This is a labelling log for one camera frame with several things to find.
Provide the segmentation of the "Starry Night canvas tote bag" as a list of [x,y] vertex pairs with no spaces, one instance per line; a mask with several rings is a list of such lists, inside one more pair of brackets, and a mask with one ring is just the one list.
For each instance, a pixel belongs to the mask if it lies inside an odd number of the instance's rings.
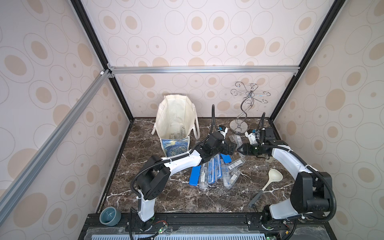
[[184,95],[167,95],[160,103],[151,134],[157,133],[166,157],[187,152],[190,133],[200,138],[200,127],[195,105]]

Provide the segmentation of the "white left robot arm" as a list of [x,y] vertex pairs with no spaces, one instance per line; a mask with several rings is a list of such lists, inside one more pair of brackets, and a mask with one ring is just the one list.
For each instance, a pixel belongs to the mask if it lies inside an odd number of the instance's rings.
[[156,199],[172,175],[207,163],[217,154],[232,155],[236,146],[222,132],[214,132],[183,154],[167,158],[151,156],[131,181],[131,190],[139,201],[138,218],[146,223],[154,217]]

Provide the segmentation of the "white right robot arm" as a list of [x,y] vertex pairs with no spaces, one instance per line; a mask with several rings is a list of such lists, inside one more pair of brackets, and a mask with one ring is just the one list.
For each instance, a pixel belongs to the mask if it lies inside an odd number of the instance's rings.
[[243,144],[238,152],[245,156],[266,154],[279,161],[295,180],[290,198],[265,207],[267,220],[292,220],[301,217],[328,222],[336,214],[337,201],[332,177],[308,165],[284,141],[265,140]]

